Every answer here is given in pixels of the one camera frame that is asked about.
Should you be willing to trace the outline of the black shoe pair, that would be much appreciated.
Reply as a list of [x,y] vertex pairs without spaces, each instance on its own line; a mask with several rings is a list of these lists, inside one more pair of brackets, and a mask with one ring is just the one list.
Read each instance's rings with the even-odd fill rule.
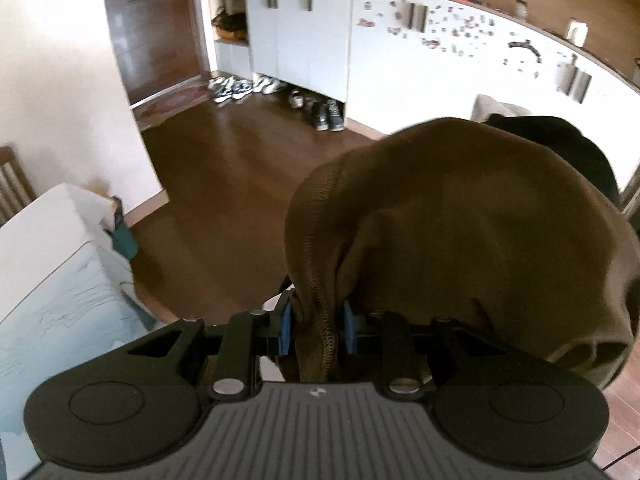
[[317,101],[312,106],[312,123],[317,131],[341,132],[345,129],[342,109],[337,100]]

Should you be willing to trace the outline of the brown wooden door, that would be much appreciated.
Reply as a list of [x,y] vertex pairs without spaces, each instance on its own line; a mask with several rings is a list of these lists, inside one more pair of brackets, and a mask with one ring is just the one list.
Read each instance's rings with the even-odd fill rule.
[[129,103],[204,74],[194,0],[105,0]]

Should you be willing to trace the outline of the white blue table cloth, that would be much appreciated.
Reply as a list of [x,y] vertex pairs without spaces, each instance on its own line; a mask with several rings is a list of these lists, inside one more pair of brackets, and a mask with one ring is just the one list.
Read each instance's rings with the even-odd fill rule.
[[39,463],[23,422],[32,390],[164,324],[113,246],[118,212],[111,198],[63,183],[2,226],[2,478]]

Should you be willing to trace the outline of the reddish door mat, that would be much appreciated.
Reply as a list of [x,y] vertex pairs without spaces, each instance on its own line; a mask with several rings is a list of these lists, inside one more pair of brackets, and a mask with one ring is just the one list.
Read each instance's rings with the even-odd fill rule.
[[132,114],[139,130],[144,131],[209,99],[210,91],[206,81],[186,81],[137,104],[132,108]]

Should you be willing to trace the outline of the white cabinet run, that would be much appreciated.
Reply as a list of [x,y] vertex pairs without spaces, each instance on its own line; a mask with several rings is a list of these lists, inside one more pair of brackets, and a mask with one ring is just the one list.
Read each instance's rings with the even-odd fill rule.
[[470,118],[489,96],[561,117],[620,185],[639,165],[639,92],[582,50],[459,0],[245,0],[253,72],[336,99],[392,134]]

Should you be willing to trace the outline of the wooden slatted chair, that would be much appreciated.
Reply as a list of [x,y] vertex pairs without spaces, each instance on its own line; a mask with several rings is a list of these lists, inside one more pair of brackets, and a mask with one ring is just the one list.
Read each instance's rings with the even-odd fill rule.
[[11,220],[22,209],[31,204],[37,195],[30,184],[28,177],[9,145],[0,148],[1,167],[1,224]]

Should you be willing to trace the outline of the brown garment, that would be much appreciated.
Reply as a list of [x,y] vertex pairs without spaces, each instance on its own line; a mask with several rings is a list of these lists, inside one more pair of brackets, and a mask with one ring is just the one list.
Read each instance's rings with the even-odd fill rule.
[[284,246],[302,382],[341,377],[344,307],[450,316],[599,388],[638,337],[638,235],[560,118],[440,118],[355,148],[299,185]]

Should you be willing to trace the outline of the white sneakers pile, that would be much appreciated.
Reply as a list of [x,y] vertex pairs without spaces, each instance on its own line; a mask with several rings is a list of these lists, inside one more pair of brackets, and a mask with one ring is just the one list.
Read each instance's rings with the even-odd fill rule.
[[286,82],[268,76],[257,76],[252,80],[235,76],[217,76],[211,79],[207,86],[210,96],[218,105],[230,101],[242,101],[254,93],[269,96],[287,88]]

